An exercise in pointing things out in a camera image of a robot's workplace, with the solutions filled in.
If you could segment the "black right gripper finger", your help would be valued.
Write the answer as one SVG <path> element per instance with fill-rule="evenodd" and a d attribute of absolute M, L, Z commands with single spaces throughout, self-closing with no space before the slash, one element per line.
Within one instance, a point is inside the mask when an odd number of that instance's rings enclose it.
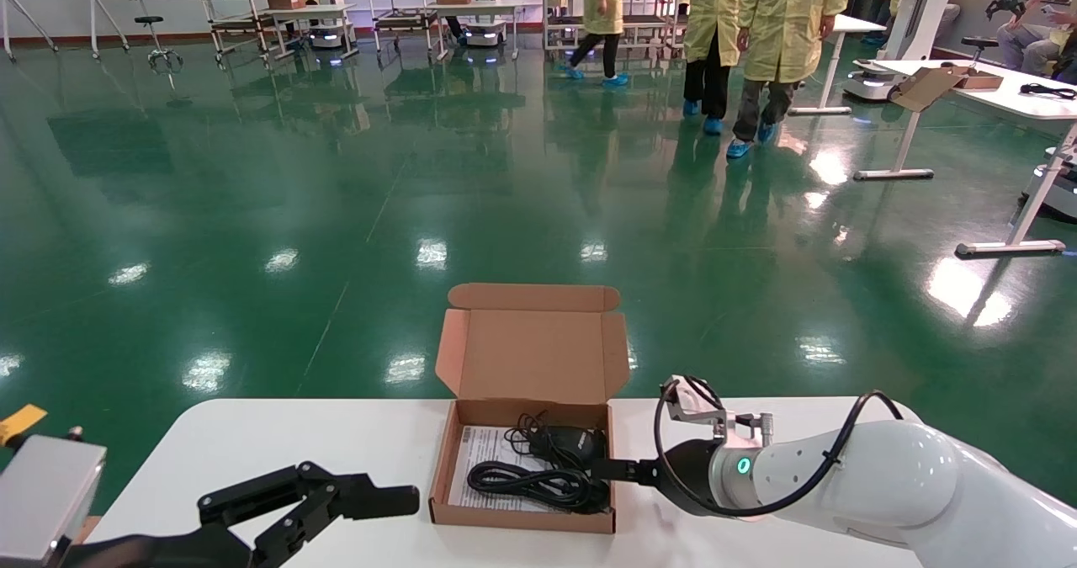
<path fill-rule="evenodd" d="M 661 462 L 656 459 L 596 459 L 590 476 L 605 482 L 628 482 L 639 486 L 661 484 Z"/>

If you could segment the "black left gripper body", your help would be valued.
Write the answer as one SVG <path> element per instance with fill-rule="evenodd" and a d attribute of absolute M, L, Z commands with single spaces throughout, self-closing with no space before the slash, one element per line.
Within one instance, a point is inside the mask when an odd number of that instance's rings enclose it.
<path fill-rule="evenodd" d="M 250 567 L 253 551 L 226 526 L 177 536 L 131 536 L 70 546 L 61 567 Z"/>

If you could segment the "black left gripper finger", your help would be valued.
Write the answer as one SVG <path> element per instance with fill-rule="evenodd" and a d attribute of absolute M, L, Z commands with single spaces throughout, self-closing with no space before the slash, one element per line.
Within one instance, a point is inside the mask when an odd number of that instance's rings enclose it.
<path fill-rule="evenodd" d="M 327 484 L 374 484 L 366 473 L 334 475 L 313 462 L 303 462 L 268 475 L 244 480 L 199 500 L 201 525 L 219 523 L 230 528 L 285 507 L 299 505 L 308 494 Z"/>
<path fill-rule="evenodd" d="M 420 509 L 415 486 L 327 484 L 255 538 L 252 567 L 281 567 L 335 521 L 409 517 Z"/>

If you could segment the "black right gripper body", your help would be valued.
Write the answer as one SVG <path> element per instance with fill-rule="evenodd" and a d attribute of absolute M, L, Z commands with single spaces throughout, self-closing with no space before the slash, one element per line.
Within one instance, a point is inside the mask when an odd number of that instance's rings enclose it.
<path fill-rule="evenodd" d="M 658 491 L 694 517 L 721 517 L 711 485 L 711 462 L 721 448 L 719 441 L 703 438 L 672 446 L 656 442 L 656 449 L 661 451 L 656 458 Z"/>

